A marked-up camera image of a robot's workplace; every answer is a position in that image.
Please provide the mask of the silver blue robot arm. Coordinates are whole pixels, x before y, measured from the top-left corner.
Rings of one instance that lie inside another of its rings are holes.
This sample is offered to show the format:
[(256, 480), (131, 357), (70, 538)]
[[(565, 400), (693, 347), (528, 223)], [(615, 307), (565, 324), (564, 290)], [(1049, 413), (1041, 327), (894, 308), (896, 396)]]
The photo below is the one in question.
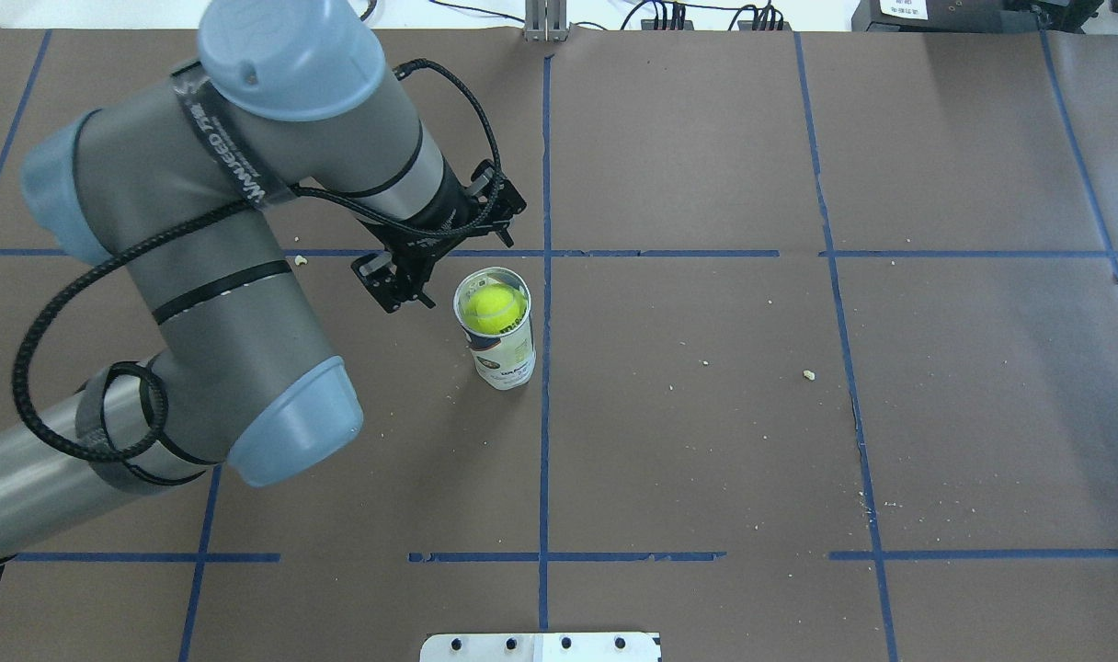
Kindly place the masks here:
[[(23, 200), (89, 267), (23, 335), (11, 376), (20, 423), (0, 433), (0, 566), (27, 546), (202, 477), (228, 462), (274, 485), (364, 427), (345, 361), (264, 212), (345, 207), (382, 243), (356, 273), (388, 313), (425, 297), (434, 264), (505, 231), (522, 200), (499, 154), (459, 183), (345, 1), (214, 1), (198, 56), (163, 83), (92, 110), (35, 146)], [(119, 361), (47, 412), (30, 369), (73, 297), (125, 268), (165, 342)]]

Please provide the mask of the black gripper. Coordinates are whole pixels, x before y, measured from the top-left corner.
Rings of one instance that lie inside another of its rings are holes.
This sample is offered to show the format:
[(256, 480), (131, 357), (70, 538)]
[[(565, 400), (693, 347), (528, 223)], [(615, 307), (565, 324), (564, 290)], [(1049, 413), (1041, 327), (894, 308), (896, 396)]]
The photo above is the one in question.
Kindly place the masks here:
[(407, 218), (378, 210), (357, 215), (382, 248), (352, 261), (350, 271), (386, 313), (416, 302), (433, 309), (433, 299), (424, 290), (432, 272), (468, 238), (473, 227), (475, 214), (466, 189), (446, 179), (428, 206)]

